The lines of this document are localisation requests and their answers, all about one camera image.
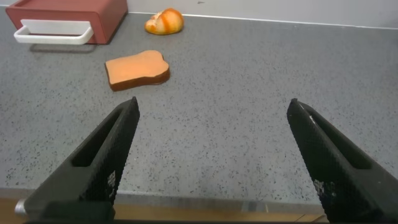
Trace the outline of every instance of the wall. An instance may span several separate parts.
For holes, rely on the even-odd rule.
[[[15,0],[0,0],[8,5]],[[131,12],[183,14],[398,29],[398,0],[127,0]]]

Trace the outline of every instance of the toast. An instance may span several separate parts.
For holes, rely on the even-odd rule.
[[[108,60],[105,62],[105,69],[113,91],[142,85],[158,85],[170,78],[169,65],[156,50]]]

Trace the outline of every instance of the speckled countertop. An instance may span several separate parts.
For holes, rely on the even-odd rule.
[[[18,44],[0,12],[0,193],[35,189],[119,103],[141,111],[120,195],[318,205],[286,118],[314,107],[398,177],[398,30],[187,17],[109,45]],[[154,49],[159,86],[112,92],[104,62]]]

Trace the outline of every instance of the white handle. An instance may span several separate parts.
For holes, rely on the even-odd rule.
[[[15,39],[19,43],[81,45],[87,43],[94,34],[90,22],[88,21],[48,21],[22,19],[21,23],[23,26],[14,33]]]

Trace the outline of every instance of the wooden edge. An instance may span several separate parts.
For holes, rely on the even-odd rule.
[[[311,215],[311,214],[304,214],[301,216],[296,222],[314,222],[315,220],[318,220],[321,218],[323,215]]]
[[[27,220],[14,213],[17,199],[0,198],[0,224],[21,224]],[[186,221],[244,221],[244,222],[313,222],[323,215],[294,213],[237,212],[142,205],[114,205],[118,220],[186,220]]]

